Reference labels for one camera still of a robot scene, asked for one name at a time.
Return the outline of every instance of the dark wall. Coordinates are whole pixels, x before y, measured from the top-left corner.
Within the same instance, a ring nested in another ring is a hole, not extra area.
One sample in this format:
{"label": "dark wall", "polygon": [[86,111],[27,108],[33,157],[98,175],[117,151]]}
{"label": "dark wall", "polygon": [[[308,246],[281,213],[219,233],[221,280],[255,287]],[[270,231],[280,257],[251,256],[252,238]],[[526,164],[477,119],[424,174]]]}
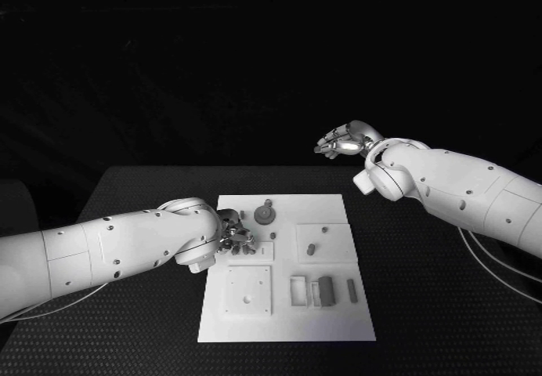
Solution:
{"label": "dark wall", "polygon": [[313,154],[353,119],[542,181],[538,12],[153,7],[4,6],[0,176],[42,226],[111,165],[360,165]]}

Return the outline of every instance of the white platform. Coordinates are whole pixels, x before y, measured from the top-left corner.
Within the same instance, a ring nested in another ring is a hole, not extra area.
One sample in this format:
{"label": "white platform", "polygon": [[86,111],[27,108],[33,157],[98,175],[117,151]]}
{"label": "white platform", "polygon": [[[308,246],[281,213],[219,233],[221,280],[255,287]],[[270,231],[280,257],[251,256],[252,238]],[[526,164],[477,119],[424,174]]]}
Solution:
{"label": "white platform", "polygon": [[[254,221],[254,210],[264,205],[265,199],[274,202],[277,219],[262,226]],[[208,270],[197,342],[376,341],[357,257],[353,258],[356,253],[352,255],[347,251],[349,244],[353,246],[350,228],[333,226],[347,225],[342,195],[221,196],[218,209],[223,208],[238,212],[244,210],[242,224],[251,230],[257,241],[264,242],[261,246],[268,242],[274,243],[274,256],[272,261],[265,255],[249,262],[245,255],[239,258],[229,253],[216,255],[216,264]],[[303,224],[319,225],[314,229],[327,226],[330,230],[327,233],[317,233],[311,226],[301,226],[310,230],[300,231],[297,225]],[[317,256],[311,261],[319,263],[300,263],[307,262],[306,257],[300,257],[300,249],[308,247],[304,242],[316,235],[321,235],[320,239],[314,240],[320,242],[320,254],[317,247],[314,255],[307,257]],[[339,262],[336,259],[327,262],[333,248],[323,244],[337,244]],[[267,266],[268,275],[259,273],[261,268],[249,270],[248,266]],[[235,273],[229,272],[232,267],[241,268],[235,269],[239,271],[238,276],[246,274],[242,277],[246,283],[228,276]],[[314,309],[310,283],[324,276],[333,278],[336,305]],[[291,277],[304,277],[308,307],[291,306]],[[356,304],[350,303],[346,285],[349,279],[355,280]],[[232,286],[236,284],[238,290],[234,291]],[[268,292],[271,303],[270,312],[265,312]],[[235,307],[234,312],[226,313],[226,310],[231,311],[228,307]]]}

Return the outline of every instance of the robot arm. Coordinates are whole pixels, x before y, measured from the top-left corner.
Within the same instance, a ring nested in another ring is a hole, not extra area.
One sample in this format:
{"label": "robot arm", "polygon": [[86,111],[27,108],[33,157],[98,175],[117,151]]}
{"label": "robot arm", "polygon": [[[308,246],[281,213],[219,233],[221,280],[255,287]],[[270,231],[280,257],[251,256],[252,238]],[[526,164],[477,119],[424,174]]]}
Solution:
{"label": "robot arm", "polygon": [[324,136],[316,153],[362,154],[365,170],[353,182],[363,194],[415,198],[450,224],[542,258],[542,186],[506,168],[419,141],[385,139],[360,121]]}
{"label": "robot arm", "polygon": [[251,251],[252,235],[234,210],[216,214],[197,198],[0,238],[0,319],[160,267],[172,258],[199,273],[215,264],[215,253],[231,247]]}

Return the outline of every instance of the textured table surface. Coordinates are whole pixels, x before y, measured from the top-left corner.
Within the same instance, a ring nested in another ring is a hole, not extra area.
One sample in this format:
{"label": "textured table surface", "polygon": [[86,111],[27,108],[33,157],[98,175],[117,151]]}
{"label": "textured table surface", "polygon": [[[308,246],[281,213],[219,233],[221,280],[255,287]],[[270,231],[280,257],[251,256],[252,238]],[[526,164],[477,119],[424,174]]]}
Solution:
{"label": "textured table surface", "polygon": [[[457,228],[418,201],[362,195],[352,182],[360,170],[111,168],[79,222],[185,197],[216,206],[221,194],[340,193],[376,343],[197,343],[206,272],[192,274],[172,261],[66,310],[22,321],[0,353],[0,374],[541,374],[538,307],[483,271]],[[483,243],[500,252],[492,240]],[[520,280],[496,270],[520,288]]]}

